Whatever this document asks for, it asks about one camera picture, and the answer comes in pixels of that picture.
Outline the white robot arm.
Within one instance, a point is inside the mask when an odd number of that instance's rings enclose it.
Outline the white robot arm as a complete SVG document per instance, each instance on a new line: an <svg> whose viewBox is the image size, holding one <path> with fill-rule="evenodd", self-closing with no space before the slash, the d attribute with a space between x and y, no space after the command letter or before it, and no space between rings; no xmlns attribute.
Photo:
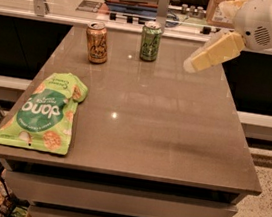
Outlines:
<svg viewBox="0 0 272 217"><path fill-rule="evenodd" d="M183 68L189 73L235 59L244 48L272 49L272 0L226 0L218 7L233 32L220 30L186 58Z"/></svg>

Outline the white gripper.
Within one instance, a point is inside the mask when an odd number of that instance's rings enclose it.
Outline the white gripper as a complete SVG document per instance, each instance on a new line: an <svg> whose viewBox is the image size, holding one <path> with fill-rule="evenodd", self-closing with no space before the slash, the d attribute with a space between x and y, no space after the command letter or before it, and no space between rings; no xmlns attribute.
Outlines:
<svg viewBox="0 0 272 217"><path fill-rule="evenodd" d="M272 0L226 0L218 7L233 19L235 31L220 30L186 58L183 68L189 73L235 59L245 45L255 51L272 49Z"/></svg>

